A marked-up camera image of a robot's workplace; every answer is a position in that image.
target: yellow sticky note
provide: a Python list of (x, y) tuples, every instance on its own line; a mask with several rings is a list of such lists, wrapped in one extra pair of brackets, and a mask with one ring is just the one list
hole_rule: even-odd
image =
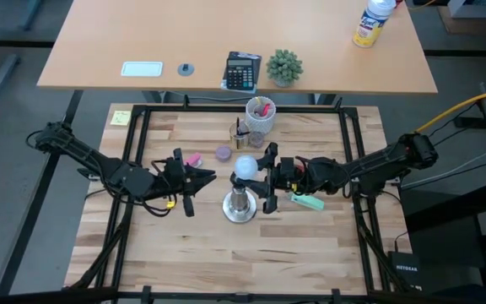
[(131, 120), (130, 111), (115, 111), (114, 116), (111, 118), (111, 125), (126, 126)]

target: white ball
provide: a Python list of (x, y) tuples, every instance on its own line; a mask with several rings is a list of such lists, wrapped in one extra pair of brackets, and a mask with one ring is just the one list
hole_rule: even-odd
[(258, 172), (258, 163), (254, 157), (243, 155), (235, 161), (235, 175), (237, 178), (247, 180), (252, 179)]

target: bottle label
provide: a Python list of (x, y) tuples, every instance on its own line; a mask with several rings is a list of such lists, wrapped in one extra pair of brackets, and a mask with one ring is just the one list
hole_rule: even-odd
[(386, 21), (387, 19), (380, 20), (371, 17), (365, 10), (359, 22), (358, 29), (355, 31), (355, 44), (358, 46), (372, 46), (384, 28)]

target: yellow cable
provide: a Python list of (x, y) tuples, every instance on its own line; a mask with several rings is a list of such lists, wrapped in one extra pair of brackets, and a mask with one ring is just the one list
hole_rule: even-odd
[(430, 1), (428, 1), (427, 3), (425, 3), (425, 4), (421, 5), (421, 6), (418, 6), (416, 8), (410, 8), (410, 7), (408, 7), (408, 9), (409, 10), (418, 10), (420, 8), (424, 8), (426, 6), (429, 6), (430, 4), (435, 3), (435, 2), (436, 2), (436, 0), (430, 0)]
[(425, 123), (423, 126), (419, 127), (417, 130), (415, 130), (415, 132), (421, 133), (421, 131), (423, 131), (426, 128), (432, 126), (433, 124), (435, 124), (436, 122), (438, 122), (440, 119), (442, 119), (442, 118), (450, 115), (452, 112), (454, 112), (454, 111), (462, 108), (463, 106), (467, 106), (467, 105), (472, 104), (474, 102), (478, 102), (478, 101), (482, 100), (483, 98), (486, 98), (486, 93), (485, 94), (481, 94), (481, 95), (477, 95), (475, 97), (470, 98), (469, 100), (463, 101), (460, 104), (458, 104), (456, 106), (453, 106), (449, 110), (441, 113), (439, 116), (433, 118), (430, 122)]

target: desk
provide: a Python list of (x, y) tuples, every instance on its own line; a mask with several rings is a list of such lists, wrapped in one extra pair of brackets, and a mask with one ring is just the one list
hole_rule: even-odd
[[(367, 0), (75, 0), (38, 85), (64, 89), (219, 90), (229, 51), (263, 56), (261, 92), (437, 92), (406, 3), (370, 49), (352, 36)], [(303, 61), (281, 89), (267, 79), (275, 49)], [(161, 61), (158, 78), (122, 77), (127, 61)], [(195, 72), (181, 77), (177, 67)]]
[[(111, 106), (101, 153), (121, 157), (128, 127), (112, 126), (110, 121), (114, 111), (130, 111), (132, 107)], [(184, 215), (181, 203), (162, 219), (141, 207), (132, 208), (120, 290), (141, 291), (143, 285), (151, 285), (154, 292), (169, 293), (331, 295), (332, 289), (337, 288), (343, 295), (366, 294), (351, 199), (343, 198), (341, 193), (333, 196), (318, 193), (316, 196), (326, 203), (325, 210), (318, 212), (291, 203), (284, 193), (277, 191), (277, 212), (264, 214), (262, 204), (258, 204), (255, 219), (242, 225), (233, 224), (224, 217), (222, 201), (231, 189), (229, 177), (235, 159), (242, 154), (261, 157), (263, 149), (237, 152), (225, 164), (214, 159), (214, 151), (229, 142), (228, 128), (238, 115), (244, 116), (243, 107), (235, 106), (241, 113), (166, 111), (175, 106), (152, 107), (156, 110), (148, 119), (142, 164), (150, 167), (151, 160), (164, 159), (179, 147), (183, 155), (200, 152), (202, 168), (216, 170), (217, 179), (193, 199), (196, 216), (192, 218)], [(315, 108), (323, 109), (323, 113), (294, 113), (298, 110), (293, 107), (285, 110), (291, 112), (282, 112), (280, 106), (275, 126), (266, 140), (278, 143), (279, 157), (327, 156), (344, 162), (339, 115), (327, 112), (331, 107), (301, 109)], [(357, 112), (365, 151), (384, 148), (386, 140), (378, 108), (358, 107)], [(140, 117), (135, 126), (137, 135), (132, 140), (130, 160), (137, 153), (142, 120)], [(354, 138), (354, 133), (348, 126), (350, 138)], [(355, 144), (351, 149), (357, 155)], [(94, 182), (89, 191), (99, 188), (101, 185)], [(386, 190), (397, 194), (394, 187)], [(78, 280), (100, 252), (111, 201), (105, 193), (86, 201), (66, 285)], [(384, 249), (392, 250), (394, 238), (406, 231), (402, 206), (386, 195), (376, 201)], [(151, 203), (158, 207), (165, 204), (162, 199)], [(400, 249), (410, 252), (408, 237), (399, 240)], [(374, 285), (380, 288), (377, 262), (369, 252)], [(112, 257), (109, 261), (108, 278), (114, 274), (114, 260)]]

